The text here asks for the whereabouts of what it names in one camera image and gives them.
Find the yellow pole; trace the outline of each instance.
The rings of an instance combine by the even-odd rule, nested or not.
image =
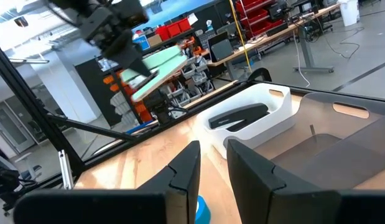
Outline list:
[[[244,46],[244,41],[243,41],[241,29],[239,28],[239,22],[236,20],[236,13],[235,13],[235,8],[234,8],[234,4],[232,3],[232,0],[230,0],[230,6],[231,6],[232,13],[234,15],[236,29],[238,30],[239,37],[241,38],[241,43],[243,45],[244,56],[246,57],[246,62],[248,63],[249,71],[250,71],[250,73],[252,73],[252,68],[250,67],[250,62],[249,62],[248,51],[246,50],[246,47]]]

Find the table leg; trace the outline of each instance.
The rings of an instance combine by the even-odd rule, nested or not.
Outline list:
[[[303,56],[304,56],[304,62],[305,62],[305,67],[300,67],[300,70],[302,72],[314,72],[314,71],[324,71],[324,72],[329,72],[332,73],[334,72],[334,67],[316,67],[314,63],[314,59],[312,57],[311,53],[311,48],[309,43],[305,41],[304,37],[305,32],[304,32],[304,27],[299,27],[299,37],[300,37],[300,44],[302,46],[302,51],[303,51]],[[299,71],[298,67],[293,68],[296,72]]]
[[[26,163],[26,166],[28,167],[28,171],[29,171],[29,173],[30,173],[30,179],[31,179],[31,180],[36,179],[36,173],[35,173],[35,170],[33,170],[33,167],[32,167],[31,164],[29,163],[28,159],[25,160],[25,163]]]
[[[230,75],[231,80],[235,80],[236,70],[234,69],[234,65],[232,65],[231,61],[225,62],[225,67],[227,68],[228,74]]]

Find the workbench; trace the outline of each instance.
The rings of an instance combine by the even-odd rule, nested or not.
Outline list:
[[[332,10],[338,9],[339,7],[340,7],[340,4],[335,4],[333,6],[329,6],[325,9],[320,9],[318,11],[318,13],[315,14],[311,19],[315,19],[317,17],[320,17],[326,13],[329,13]],[[249,52],[250,50],[258,49],[262,46],[270,44],[271,42],[276,41],[277,39],[279,39],[279,38],[281,38],[281,37],[283,37],[283,36],[285,36],[291,32],[294,32],[295,30],[298,30],[299,37],[304,37],[304,33],[305,33],[304,23],[305,23],[305,21],[298,21],[298,22],[296,22],[296,24],[291,24],[287,29],[282,30],[279,33],[274,34],[270,37],[267,37],[267,36],[261,37],[261,38],[258,37],[259,40],[255,40],[255,41],[252,41],[250,43],[247,43],[244,45],[244,47],[246,48],[246,51]],[[302,52],[303,52],[304,61],[305,61],[305,66],[300,67],[301,71],[304,71],[304,72],[306,72],[306,71],[307,72],[309,72],[309,71],[333,72],[333,67],[316,67],[314,59],[312,57],[310,45],[304,39],[300,39],[300,44],[302,46]],[[230,56],[228,56],[228,57],[226,57],[220,61],[209,62],[208,66],[209,67],[217,67],[219,65],[225,64],[227,71],[228,71],[228,74],[230,75],[230,78],[232,80],[237,79],[237,73],[236,73],[236,70],[234,69],[234,66],[232,65],[232,60],[236,59],[237,57],[244,55],[244,47],[243,46],[240,47],[238,50],[234,51],[233,55],[230,55]]]
[[[236,81],[190,103],[187,108],[202,103],[211,96],[219,95],[227,89],[229,90],[229,87],[234,83]],[[275,97],[281,97],[279,93],[274,92],[272,94]],[[292,91],[294,113],[298,110],[301,99],[300,94]],[[355,116],[365,113],[365,111],[347,106],[340,106],[338,111]],[[206,131],[197,122],[196,116],[192,116],[87,170],[80,176],[75,188],[136,189],[156,175],[191,141],[199,140],[202,157],[199,194],[204,197],[211,211],[210,223],[241,223],[228,176],[227,161],[209,143],[208,138]],[[359,184],[356,188],[385,189],[385,170]]]

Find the red storage bin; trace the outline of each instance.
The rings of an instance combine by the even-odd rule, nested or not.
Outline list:
[[[156,34],[160,35],[160,38],[162,39],[162,41],[170,39],[170,34],[166,26],[159,27],[156,30]]]
[[[167,30],[169,31],[170,37],[175,37],[176,35],[181,34],[180,26],[176,22],[168,25]]]
[[[253,26],[258,21],[261,22],[260,20],[265,18],[267,15],[268,12],[264,9],[254,10],[253,12],[249,12],[247,17],[241,19],[241,23],[245,27],[249,26],[249,24]]]
[[[268,21],[259,22],[259,23],[255,24],[254,26],[251,26],[253,33],[249,31],[246,33],[246,35],[249,38],[255,37],[255,36],[260,35],[260,34],[264,33],[265,31],[271,29],[272,26],[273,26],[273,23],[268,22]]]
[[[254,6],[257,6],[258,4],[261,4],[265,0],[245,0],[241,2],[241,0],[236,2],[236,10],[240,12],[242,15],[246,16],[244,14],[244,10],[247,11],[248,9],[253,8]]]
[[[271,28],[277,27],[277,26],[281,25],[282,23],[284,23],[282,20],[273,22],[272,25],[271,25]]]
[[[185,32],[191,29],[190,22],[187,18],[178,21],[177,24],[179,25],[181,32]]]

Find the green object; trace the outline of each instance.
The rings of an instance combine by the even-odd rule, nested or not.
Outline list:
[[[141,101],[145,96],[160,87],[173,73],[180,70],[187,63],[187,57],[181,54],[178,46],[174,46],[151,55],[142,61],[147,65],[148,69],[158,68],[159,71],[155,78],[132,95],[132,100],[135,102]],[[137,75],[139,74],[127,69],[121,73],[121,78],[122,81],[127,83],[128,80]]]

